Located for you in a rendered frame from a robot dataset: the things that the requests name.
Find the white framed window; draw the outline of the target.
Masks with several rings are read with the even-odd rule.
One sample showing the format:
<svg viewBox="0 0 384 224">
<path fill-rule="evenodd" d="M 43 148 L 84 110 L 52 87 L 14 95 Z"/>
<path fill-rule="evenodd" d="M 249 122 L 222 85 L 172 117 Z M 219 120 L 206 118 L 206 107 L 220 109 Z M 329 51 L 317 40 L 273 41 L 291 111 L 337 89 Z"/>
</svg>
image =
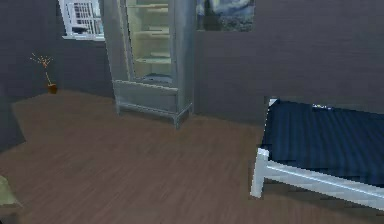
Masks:
<svg viewBox="0 0 384 224">
<path fill-rule="evenodd" d="M 57 0 L 68 40 L 104 41 L 99 0 Z"/>
</svg>

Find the twig plant in brown pot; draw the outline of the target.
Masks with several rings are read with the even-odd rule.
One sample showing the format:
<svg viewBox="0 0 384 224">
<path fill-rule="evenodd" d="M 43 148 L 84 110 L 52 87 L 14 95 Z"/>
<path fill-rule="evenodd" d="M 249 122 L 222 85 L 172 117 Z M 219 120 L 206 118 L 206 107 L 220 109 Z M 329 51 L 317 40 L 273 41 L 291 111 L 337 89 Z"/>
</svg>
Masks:
<svg viewBox="0 0 384 224">
<path fill-rule="evenodd" d="M 44 75 L 47 80 L 48 93 L 56 94 L 58 90 L 57 84 L 51 80 L 48 73 L 48 67 L 49 67 L 49 64 L 53 61 L 53 58 L 49 56 L 43 56 L 43 55 L 37 56 L 35 53 L 32 53 L 30 59 L 36 62 L 37 64 L 40 64 L 43 67 Z"/>
</svg>

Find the blue framed wall picture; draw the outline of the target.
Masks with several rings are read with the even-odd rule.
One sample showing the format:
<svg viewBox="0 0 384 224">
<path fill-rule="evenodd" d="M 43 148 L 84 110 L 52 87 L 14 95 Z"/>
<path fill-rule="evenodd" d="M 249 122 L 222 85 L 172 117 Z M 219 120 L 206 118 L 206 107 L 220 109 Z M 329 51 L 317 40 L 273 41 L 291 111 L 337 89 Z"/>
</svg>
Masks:
<svg viewBox="0 0 384 224">
<path fill-rule="evenodd" d="M 198 31 L 250 32 L 255 0 L 197 0 Z"/>
</svg>

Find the grey armoire with light shelves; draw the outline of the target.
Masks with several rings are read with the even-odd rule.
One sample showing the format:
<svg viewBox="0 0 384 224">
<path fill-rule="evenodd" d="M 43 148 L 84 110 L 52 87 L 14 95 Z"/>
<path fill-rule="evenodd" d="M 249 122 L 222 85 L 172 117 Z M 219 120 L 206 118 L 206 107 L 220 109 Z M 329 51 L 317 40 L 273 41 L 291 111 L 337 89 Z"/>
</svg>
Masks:
<svg viewBox="0 0 384 224">
<path fill-rule="evenodd" d="M 100 0 L 118 112 L 193 112 L 195 0 Z"/>
</svg>

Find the white bed with blue cover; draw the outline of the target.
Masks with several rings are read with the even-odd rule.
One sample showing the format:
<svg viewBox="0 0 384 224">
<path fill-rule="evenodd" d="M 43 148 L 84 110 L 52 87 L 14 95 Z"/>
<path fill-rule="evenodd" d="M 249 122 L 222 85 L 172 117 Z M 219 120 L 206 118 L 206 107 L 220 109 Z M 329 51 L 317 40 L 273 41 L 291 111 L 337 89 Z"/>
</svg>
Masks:
<svg viewBox="0 0 384 224">
<path fill-rule="evenodd" d="M 250 194 L 267 179 L 384 212 L 384 114 L 271 98 Z"/>
</svg>

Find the pale green cushion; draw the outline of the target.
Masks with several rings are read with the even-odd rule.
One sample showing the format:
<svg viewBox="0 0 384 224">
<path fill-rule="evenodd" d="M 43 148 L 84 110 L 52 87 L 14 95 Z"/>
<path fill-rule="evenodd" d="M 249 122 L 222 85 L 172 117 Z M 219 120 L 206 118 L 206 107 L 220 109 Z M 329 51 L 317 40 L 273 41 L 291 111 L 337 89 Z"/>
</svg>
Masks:
<svg viewBox="0 0 384 224">
<path fill-rule="evenodd" d="M 22 203 L 17 199 L 8 180 L 0 175 L 0 206 L 22 207 Z"/>
</svg>

